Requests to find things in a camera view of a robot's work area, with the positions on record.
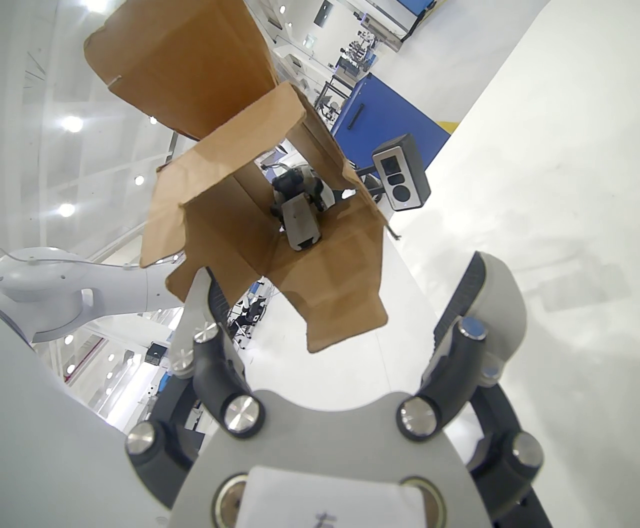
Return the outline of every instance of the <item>white floor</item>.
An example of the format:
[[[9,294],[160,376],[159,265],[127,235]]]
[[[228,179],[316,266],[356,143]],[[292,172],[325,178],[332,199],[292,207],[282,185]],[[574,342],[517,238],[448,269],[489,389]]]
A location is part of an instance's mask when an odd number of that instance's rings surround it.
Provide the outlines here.
[[[427,205],[392,221],[437,313],[474,250],[513,270],[529,327],[503,386],[556,527],[640,516],[639,19],[552,0],[428,168]]]
[[[444,0],[371,72],[434,121],[459,122],[549,0]]]
[[[432,118],[458,120],[546,3],[449,0],[374,72]],[[396,294],[383,286],[402,342],[381,329],[308,355],[303,322],[275,298],[248,351],[252,385],[322,409],[414,390],[435,314],[473,251],[489,251],[527,302],[527,338],[503,387],[545,449],[535,488],[552,523],[636,526],[639,19],[625,0],[552,0],[429,167],[427,205],[392,222],[428,299],[409,276]],[[420,302],[423,315],[403,321]]]

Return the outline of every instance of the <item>metal screw head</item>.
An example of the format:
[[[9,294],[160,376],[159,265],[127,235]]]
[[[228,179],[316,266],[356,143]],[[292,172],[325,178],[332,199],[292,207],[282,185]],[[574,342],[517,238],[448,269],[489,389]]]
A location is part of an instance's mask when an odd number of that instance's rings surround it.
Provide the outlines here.
[[[523,466],[540,467],[545,459],[540,443],[529,433],[521,431],[513,439],[513,456]]]
[[[236,525],[247,479],[245,474],[231,477],[216,492],[211,512],[216,528],[234,528]]]
[[[438,418],[431,405],[417,396],[400,406],[400,421],[409,433],[421,438],[432,435],[438,427]]]
[[[180,349],[176,354],[175,360],[171,363],[171,368],[177,374],[188,370],[193,365],[193,348],[185,350]]]
[[[135,425],[127,436],[127,452],[129,454],[143,454],[149,450],[156,440],[156,431],[149,422]]]
[[[196,332],[196,334],[193,336],[193,340],[196,343],[206,343],[207,341],[211,341],[217,335],[218,335],[218,324],[207,323],[204,326],[204,330],[198,330]]]
[[[225,425],[236,434],[250,431],[260,416],[260,405],[251,396],[243,394],[234,398],[225,411]]]
[[[474,341],[482,341],[486,337],[486,328],[474,317],[463,317],[458,321],[458,331]]]

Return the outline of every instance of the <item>white panel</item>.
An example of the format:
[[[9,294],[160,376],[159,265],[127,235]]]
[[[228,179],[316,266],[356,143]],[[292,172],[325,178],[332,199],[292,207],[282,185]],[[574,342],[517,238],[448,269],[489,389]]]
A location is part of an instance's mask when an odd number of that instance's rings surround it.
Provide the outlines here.
[[[127,459],[124,435],[70,397],[5,325],[0,334],[2,526],[166,525],[167,510]]]
[[[640,513],[638,20],[635,2],[553,0],[428,168],[426,206],[392,221],[438,313],[474,250],[513,270],[529,328],[504,388],[558,527]]]

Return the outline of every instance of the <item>blue machine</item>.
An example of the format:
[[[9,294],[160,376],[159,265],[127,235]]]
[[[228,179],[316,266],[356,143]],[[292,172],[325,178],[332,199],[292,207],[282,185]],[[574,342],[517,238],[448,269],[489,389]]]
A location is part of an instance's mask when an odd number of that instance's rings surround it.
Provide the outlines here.
[[[404,7],[409,9],[416,17],[424,11],[433,0],[398,0]]]
[[[427,168],[449,139],[446,130],[372,74],[355,85],[331,133],[359,167],[372,164],[371,153],[382,143],[410,133]]]

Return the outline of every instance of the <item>open cardboard box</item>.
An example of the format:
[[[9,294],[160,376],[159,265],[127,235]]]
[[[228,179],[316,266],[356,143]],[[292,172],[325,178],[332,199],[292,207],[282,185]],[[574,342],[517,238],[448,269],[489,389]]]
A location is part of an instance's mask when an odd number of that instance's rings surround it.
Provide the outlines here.
[[[387,322],[386,221],[305,96],[277,84],[243,2],[129,0],[84,52],[113,93],[200,140],[158,169],[141,266],[184,249],[167,279],[183,301],[202,266],[231,303],[268,277],[306,320],[310,352]],[[302,252],[279,232],[273,190],[253,162],[284,138],[331,188],[359,190],[319,215],[322,239]]]

